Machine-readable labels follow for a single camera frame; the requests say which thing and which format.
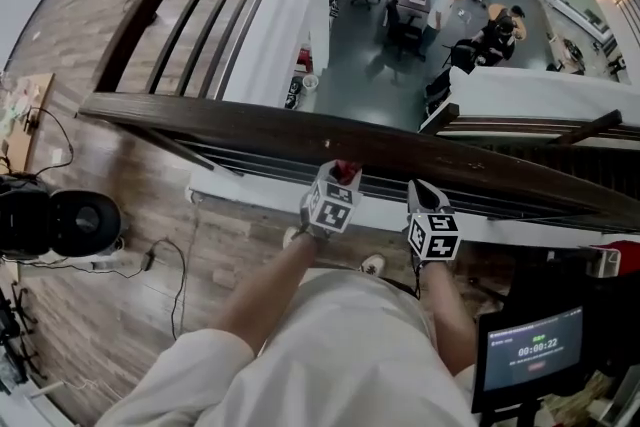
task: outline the digital clock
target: digital clock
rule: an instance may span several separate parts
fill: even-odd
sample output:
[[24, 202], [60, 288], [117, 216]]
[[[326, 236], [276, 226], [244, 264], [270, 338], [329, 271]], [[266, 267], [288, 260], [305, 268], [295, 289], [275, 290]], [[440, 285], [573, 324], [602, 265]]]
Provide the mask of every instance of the digital clock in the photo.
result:
[[557, 347], [558, 339], [557, 338], [549, 338], [546, 342], [536, 343], [530, 347], [522, 347], [518, 349], [518, 356], [528, 356], [529, 354], [537, 354], [542, 351], [546, 351], [547, 349], [553, 349]]

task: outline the wooden floor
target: wooden floor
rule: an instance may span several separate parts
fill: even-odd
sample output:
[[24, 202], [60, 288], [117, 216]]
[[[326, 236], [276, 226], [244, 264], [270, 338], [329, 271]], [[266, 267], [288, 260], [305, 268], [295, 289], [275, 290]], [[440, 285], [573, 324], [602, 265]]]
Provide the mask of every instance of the wooden floor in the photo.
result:
[[[214, 1], [205, 0], [198, 8], [169, 65], [163, 88], [175, 84], [186, 49]], [[182, 249], [188, 260], [188, 278], [176, 322], [178, 329], [191, 331], [207, 326], [242, 276], [278, 251], [284, 229], [295, 219], [222, 200], [200, 202], [196, 198], [192, 204], [185, 199], [190, 164], [107, 124], [76, 117], [78, 106], [90, 92], [95, 66], [130, 2], [44, 0], [16, 48], [9, 71], [16, 76], [55, 73], [47, 108], [67, 130], [75, 160], [43, 177], [59, 187], [88, 188], [112, 196], [131, 222], [128, 248], [140, 256], [163, 237]], [[145, 34], [128, 68], [127, 90], [144, 86], [164, 37], [185, 2], [167, 0], [158, 10], [158, 21]], [[210, 47], [207, 45], [203, 56], [204, 64], [212, 52]], [[197, 70], [198, 77], [202, 68], [200, 65]], [[50, 164], [57, 148], [66, 155], [58, 127], [45, 119], [37, 134], [30, 170]], [[469, 247], [463, 252], [471, 254]], [[372, 253], [387, 257], [389, 277], [412, 283], [400, 234], [350, 228], [348, 235], [335, 238], [324, 258], [357, 266]], [[50, 380], [63, 379], [82, 388], [67, 387], [55, 392], [53, 398], [81, 425], [93, 425], [172, 343], [170, 312], [181, 282], [181, 260], [175, 250], [164, 245], [158, 247], [157, 255], [149, 272], [131, 279], [59, 271], [54, 277], [23, 281], [31, 289], [30, 306], [40, 321], [32, 341], [41, 354], [44, 373]], [[495, 259], [492, 262], [491, 274], [495, 274], [499, 266]], [[481, 271], [482, 265], [481, 259], [472, 259], [467, 271]], [[509, 268], [505, 264], [506, 274]], [[470, 305], [484, 300], [474, 303], [477, 297], [472, 292], [465, 297]]]

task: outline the black stand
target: black stand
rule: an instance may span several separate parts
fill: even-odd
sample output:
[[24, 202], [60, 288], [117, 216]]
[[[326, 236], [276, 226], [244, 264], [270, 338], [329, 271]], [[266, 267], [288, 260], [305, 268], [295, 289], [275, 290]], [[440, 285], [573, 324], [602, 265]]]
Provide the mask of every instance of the black stand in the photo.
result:
[[504, 411], [487, 411], [482, 413], [479, 427], [491, 427], [494, 423], [517, 418], [517, 427], [533, 427], [536, 413], [540, 409], [541, 400], [535, 399], [523, 402], [519, 407], [510, 408]]

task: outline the cable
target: cable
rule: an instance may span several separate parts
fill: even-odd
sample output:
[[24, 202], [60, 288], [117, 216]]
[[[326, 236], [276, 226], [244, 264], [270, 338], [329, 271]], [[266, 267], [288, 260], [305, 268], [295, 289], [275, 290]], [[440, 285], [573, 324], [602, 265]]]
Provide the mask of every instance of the cable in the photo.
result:
[[[67, 145], [69, 147], [69, 160], [67, 162], [63, 162], [62, 164], [53, 164], [51, 166], [43, 167], [40, 171], [38, 171], [35, 174], [33, 174], [33, 173], [14, 173], [14, 172], [11, 171], [11, 169], [9, 169], [9, 174], [7, 176], [10, 176], [12, 178], [16, 178], [18, 180], [23, 180], [23, 183], [21, 185], [19, 185], [18, 187], [12, 187], [12, 190], [22, 189], [22, 187], [24, 187], [28, 183], [37, 184], [38, 183], [37, 182], [38, 176], [40, 176], [42, 173], [44, 173], [45, 171], [49, 171], [50, 169], [59, 169], [59, 168], [62, 168], [62, 167], [70, 166], [73, 163], [73, 159], [75, 157], [75, 153], [74, 153], [74, 150], [73, 150], [73, 145], [71, 144], [71, 141], [69, 140], [69, 136], [67, 135], [67, 131], [62, 126], [62, 123], [60, 123], [60, 121], [58, 121], [58, 118], [56, 118], [53, 114], [51, 114], [47, 109], [44, 109], [42, 107], [31, 107], [31, 110], [38, 110], [38, 111], [44, 112], [45, 114], [48, 114], [58, 124], [58, 126], [60, 127], [60, 130], [62, 130], [62, 135], [64, 135], [64, 138], [67, 141]], [[6, 165], [9, 166], [9, 160], [8, 159], [6, 160]]]
[[[151, 247], [147, 250], [147, 254], [149, 255], [153, 255], [153, 251], [156, 248], [156, 246], [158, 246], [159, 244], [168, 244], [171, 247], [173, 247], [178, 254], [180, 255], [180, 261], [182, 262], [182, 277], [180, 278], [180, 288], [178, 289], [178, 293], [176, 294], [176, 296], [173, 299], [173, 308], [171, 309], [171, 334], [173, 335], [173, 339], [177, 340], [178, 337], [176, 336], [176, 324], [175, 324], [175, 314], [176, 314], [176, 309], [178, 308], [178, 299], [180, 298], [180, 294], [182, 294], [182, 291], [184, 290], [186, 281], [187, 281], [187, 261], [184, 257], [184, 253], [182, 252], [182, 249], [180, 249], [177, 244], [175, 244], [174, 242], [172, 242], [171, 240], [169, 240], [168, 238], [164, 238], [164, 239], [160, 239], [160, 240], [156, 240], [153, 244], [151, 244]], [[114, 273], [114, 274], [119, 274], [120, 276], [122, 276], [123, 278], [126, 279], [131, 279], [134, 276], [137, 276], [138, 274], [140, 274], [141, 272], [144, 271], [144, 268], [141, 267], [140, 270], [134, 272], [133, 274], [130, 274], [129, 276], [127, 276], [126, 274], [121, 273], [120, 271], [117, 271], [115, 269], [109, 269], [109, 270], [90, 270], [90, 269], [83, 269], [82, 267], [77, 267], [75, 265], [56, 265], [58, 263], [64, 262], [65, 260], [67, 260], [67, 258], [63, 258], [62, 260], [57, 260], [55, 262], [51, 262], [51, 263], [30, 263], [30, 262], [23, 262], [21, 260], [10, 260], [8, 259], [6, 256], [2, 257], [2, 261], [4, 262], [11, 262], [11, 263], [17, 263], [18, 265], [24, 265], [27, 267], [35, 267], [35, 268], [40, 268], [40, 269], [75, 269], [81, 272], [86, 272], [87, 274], [110, 274], [110, 273]]]
[[54, 265], [58, 262], [53, 262], [50, 264], [38, 264], [38, 263], [29, 263], [29, 262], [22, 262], [20, 260], [8, 260], [6, 257], [2, 257], [2, 260], [5, 262], [11, 262], [11, 263], [17, 263], [18, 265], [24, 265], [26, 267], [36, 267], [36, 268], [40, 268], [40, 269], [76, 269], [77, 271], [82, 271], [82, 272], [86, 272], [87, 274], [110, 274], [110, 273], [115, 273], [115, 274], [119, 274], [120, 276], [122, 276], [123, 278], [126, 279], [131, 279], [134, 276], [137, 276], [138, 274], [140, 274], [142, 272], [142, 269], [134, 272], [133, 274], [127, 276], [126, 274], [122, 274], [120, 271], [117, 271], [115, 269], [109, 269], [109, 270], [104, 270], [104, 271], [97, 271], [97, 270], [89, 270], [89, 269], [83, 269], [82, 267], [77, 267], [76, 265]]
[[184, 258], [184, 253], [182, 252], [182, 249], [180, 249], [176, 244], [171, 242], [168, 238], [160, 239], [154, 242], [151, 248], [149, 249], [149, 251], [147, 251], [147, 253], [151, 253], [154, 250], [154, 248], [162, 242], [174, 247], [175, 250], [180, 255], [180, 260], [182, 261], [182, 278], [180, 279], [180, 288], [178, 289], [178, 293], [173, 299], [173, 308], [171, 309], [171, 334], [173, 335], [173, 339], [177, 340], [178, 337], [176, 336], [176, 323], [174, 321], [174, 316], [176, 314], [176, 309], [178, 308], [178, 298], [180, 297], [180, 294], [182, 293], [185, 282], [187, 280], [187, 261]]
[[68, 386], [69, 388], [73, 388], [76, 391], [82, 391], [87, 386], [89, 386], [92, 390], [95, 390], [96, 388], [100, 387], [100, 384], [102, 384], [107, 390], [109, 390], [116, 397], [118, 397], [119, 400], [123, 399], [123, 397], [119, 393], [117, 393], [111, 386], [109, 386], [107, 383], [105, 383], [102, 379], [99, 379], [99, 380], [96, 380], [96, 381], [90, 381], [89, 379], [83, 378], [84, 379], [84, 384], [82, 386], [75, 386], [75, 385], [71, 384], [70, 382], [65, 381], [64, 379], [60, 379], [56, 374], [54, 374], [51, 371], [49, 371], [49, 374], [51, 374], [51, 376], [54, 379], [56, 379], [57, 381], [60, 381], [65, 386]]

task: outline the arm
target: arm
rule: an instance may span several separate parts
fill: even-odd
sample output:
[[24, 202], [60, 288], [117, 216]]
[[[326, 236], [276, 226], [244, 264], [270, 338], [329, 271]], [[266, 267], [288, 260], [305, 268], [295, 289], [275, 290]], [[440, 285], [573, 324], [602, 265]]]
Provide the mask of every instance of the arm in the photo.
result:
[[289, 306], [317, 251], [313, 236], [303, 233], [296, 237], [271, 262], [236, 287], [212, 327], [236, 335], [258, 354]]
[[138, 386], [97, 427], [187, 427], [220, 403], [285, 312], [317, 251], [304, 233], [231, 294], [214, 329], [187, 333], [163, 352]]
[[476, 325], [446, 264], [432, 262], [422, 275], [429, 291], [438, 354], [451, 375], [456, 376], [476, 362]]
[[484, 39], [484, 32], [480, 31], [473, 38], [471, 38], [471, 41], [473, 41], [474, 43], [481, 43], [483, 39]]

